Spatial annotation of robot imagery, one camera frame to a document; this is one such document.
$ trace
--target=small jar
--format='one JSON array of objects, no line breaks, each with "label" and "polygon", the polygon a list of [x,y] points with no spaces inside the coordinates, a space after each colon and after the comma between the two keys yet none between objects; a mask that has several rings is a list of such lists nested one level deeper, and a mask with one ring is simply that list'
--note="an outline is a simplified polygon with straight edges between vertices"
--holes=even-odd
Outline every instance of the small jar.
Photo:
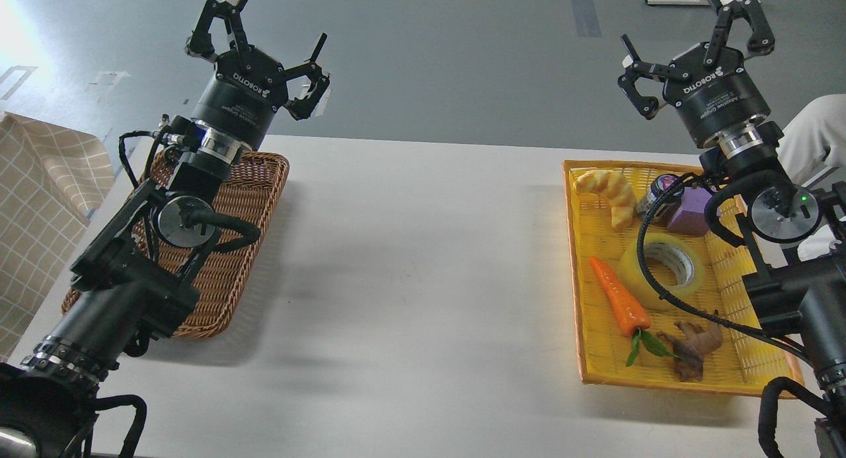
[{"label": "small jar", "polygon": [[[661,174],[652,181],[649,189],[646,189],[646,193],[637,204],[637,214],[640,215],[640,218],[646,217],[646,212],[655,205],[658,197],[668,190],[678,178],[679,176],[674,174]],[[666,225],[673,212],[679,208],[679,203],[684,193],[685,190],[682,189],[673,194],[673,196],[670,196],[664,202],[664,205],[661,205],[661,208],[655,213],[651,224],[658,226]]]}]

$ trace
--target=toy bread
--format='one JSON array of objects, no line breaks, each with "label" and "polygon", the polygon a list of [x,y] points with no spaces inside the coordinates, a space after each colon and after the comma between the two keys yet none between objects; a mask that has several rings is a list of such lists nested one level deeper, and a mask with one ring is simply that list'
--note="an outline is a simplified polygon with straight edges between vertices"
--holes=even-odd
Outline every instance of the toy bread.
[{"label": "toy bread", "polygon": [[575,188],[581,194],[590,192],[608,202],[611,207],[611,229],[615,232],[626,229],[637,215],[635,193],[622,172],[589,170],[575,180]]}]

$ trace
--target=gray floor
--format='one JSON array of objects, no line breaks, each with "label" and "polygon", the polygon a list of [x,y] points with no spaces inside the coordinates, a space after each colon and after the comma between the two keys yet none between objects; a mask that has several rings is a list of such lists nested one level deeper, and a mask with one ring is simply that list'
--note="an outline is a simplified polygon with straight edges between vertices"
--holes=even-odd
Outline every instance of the gray floor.
[{"label": "gray floor", "polygon": [[[0,83],[0,110],[112,150],[163,112],[190,115],[212,73],[182,52],[204,1],[0,0],[0,73],[35,67],[23,83],[21,70]],[[747,67],[785,126],[814,97],[846,91],[846,13],[843,0],[762,3],[777,49]],[[667,63],[716,20],[706,7],[643,0],[250,0],[243,19],[250,43],[285,66],[329,34],[326,114],[280,114],[271,134],[670,153],[696,148],[672,110],[647,122],[617,88],[619,36]],[[214,30],[223,48],[223,24]],[[743,46],[749,28],[740,21],[733,33],[730,45]]]}]

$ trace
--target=white table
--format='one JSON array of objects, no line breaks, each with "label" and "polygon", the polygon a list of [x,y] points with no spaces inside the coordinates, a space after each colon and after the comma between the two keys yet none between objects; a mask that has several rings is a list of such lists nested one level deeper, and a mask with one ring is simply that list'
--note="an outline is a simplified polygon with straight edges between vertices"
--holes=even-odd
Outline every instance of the white table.
[{"label": "white table", "polygon": [[[291,174],[229,329],[154,343],[103,383],[149,405],[138,455],[762,455],[756,398],[579,380],[560,163],[696,156],[286,136],[262,150]],[[815,455],[816,413],[780,407],[782,450]],[[131,415],[105,412],[95,451],[117,453]]]}]

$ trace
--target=wicker basket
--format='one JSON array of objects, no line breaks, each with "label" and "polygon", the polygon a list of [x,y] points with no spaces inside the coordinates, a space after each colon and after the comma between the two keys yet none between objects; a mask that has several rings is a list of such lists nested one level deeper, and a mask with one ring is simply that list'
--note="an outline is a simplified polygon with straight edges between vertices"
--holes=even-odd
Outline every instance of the wicker basket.
[{"label": "wicker basket", "polygon": [[[625,367],[631,350],[631,339],[622,335],[605,293],[593,274],[588,256],[597,256],[612,266],[622,257],[625,248],[637,236],[640,223],[621,233],[610,229],[607,202],[594,194],[579,194],[573,181],[584,169],[620,169],[640,198],[654,178],[664,172],[683,174],[701,172],[699,168],[673,164],[564,161],[563,177],[567,194],[570,255],[573,266],[574,307],[580,375],[583,383],[607,383],[650,389],[677,389],[714,394],[761,395],[763,387],[774,377],[787,376],[803,382],[798,362],[777,347],[764,344],[734,330],[723,329],[723,345],[706,356],[705,374],[701,382],[680,382],[673,371],[673,360],[641,353],[632,367]],[[737,205],[733,201],[722,206],[722,222],[738,232],[734,222]],[[666,231],[650,227],[650,231]],[[719,310],[720,315],[735,323],[758,325],[741,277],[755,271],[749,250],[734,248],[710,232],[705,237],[673,234],[683,239],[703,260],[705,282],[687,302],[698,309]],[[653,271],[659,281],[673,284],[670,272]],[[668,313],[650,312],[650,331],[667,331],[680,335],[673,322],[677,320],[704,323],[680,310]]]},{"label": "wicker basket", "polygon": [[[159,154],[153,163],[151,177],[158,184],[166,184],[172,169]],[[193,286],[200,290],[200,300],[194,312],[173,334],[183,338],[208,338],[223,332],[235,314],[256,253],[259,250],[279,196],[288,178],[288,160],[273,153],[244,153],[241,162],[233,166],[229,180],[221,185],[212,205],[215,211],[253,223],[262,236],[249,247],[232,253],[212,253],[206,260]],[[143,238],[140,225],[135,226],[138,238]],[[220,241],[229,241],[236,234],[223,230]],[[139,248],[146,251],[144,242]],[[160,242],[159,264],[168,271],[176,271],[190,250]],[[61,304],[66,313],[79,298],[79,292],[67,292]]]}]

